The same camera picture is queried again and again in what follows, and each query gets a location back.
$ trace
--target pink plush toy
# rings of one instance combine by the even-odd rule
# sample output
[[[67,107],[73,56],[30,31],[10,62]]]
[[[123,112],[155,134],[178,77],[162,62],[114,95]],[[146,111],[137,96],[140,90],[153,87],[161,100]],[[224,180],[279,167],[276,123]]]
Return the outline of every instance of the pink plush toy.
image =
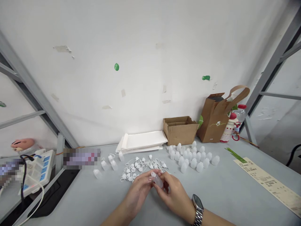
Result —
[[[28,149],[33,145],[34,145],[34,140],[31,138],[27,138],[22,140],[16,140],[15,142],[12,143],[11,147],[13,148],[14,151],[19,152]]]

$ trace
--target metal watch band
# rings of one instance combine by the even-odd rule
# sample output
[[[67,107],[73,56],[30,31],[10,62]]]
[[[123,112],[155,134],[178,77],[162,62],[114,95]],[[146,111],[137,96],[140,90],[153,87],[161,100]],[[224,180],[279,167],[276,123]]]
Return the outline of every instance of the metal watch band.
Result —
[[[195,219],[193,226],[201,226],[203,220],[203,210],[196,208]]]

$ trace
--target hand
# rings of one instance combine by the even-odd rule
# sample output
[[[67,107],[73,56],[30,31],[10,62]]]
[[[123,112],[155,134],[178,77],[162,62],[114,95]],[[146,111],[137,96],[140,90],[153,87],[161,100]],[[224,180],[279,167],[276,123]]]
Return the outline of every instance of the hand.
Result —
[[[125,199],[121,203],[131,219],[134,219],[141,210],[141,207],[152,188],[151,182],[154,177],[151,177],[151,172],[158,174],[160,170],[153,169],[136,177],[132,186],[129,188]]]
[[[155,183],[153,183],[153,186],[157,190],[160,198],[176,215],[182,217],[189,224],[193,224],[196,211],[181,182],[168,172],[158,175],[163,181],[165,191]]]

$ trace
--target wrist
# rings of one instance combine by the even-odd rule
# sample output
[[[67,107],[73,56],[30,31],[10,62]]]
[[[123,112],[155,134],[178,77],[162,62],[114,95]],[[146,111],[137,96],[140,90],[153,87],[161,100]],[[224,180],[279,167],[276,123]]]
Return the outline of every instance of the wrist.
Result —
[[[192,201],[190,202],[190,205],[187,207],[187,214],[185,216],[185,220],[190,224],[193,225],[194,224],[194,220],[195,220],[195,215],[196,215],[196,209],[192,203]]]
[[[118,211],[118,215],[123,220],[123,222],[130,223],[134,219],[134,217],[132,217],[129,212],[129,208],[126,207],[126,204],[124,202],[120,203],[116,210]]]

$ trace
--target watch face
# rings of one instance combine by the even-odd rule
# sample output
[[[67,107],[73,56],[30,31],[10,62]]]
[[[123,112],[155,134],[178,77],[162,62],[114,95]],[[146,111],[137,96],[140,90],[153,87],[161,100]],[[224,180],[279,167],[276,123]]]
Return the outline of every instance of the watch face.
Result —
[[[198,207],[200,207],[203,210],[204,207],[203,207],[203,204],[202,204],[201,200],[199,199],[199,197],[197,197],[196,195],[193,195],[193,198],[195,200],[195,203],[198,205]]]

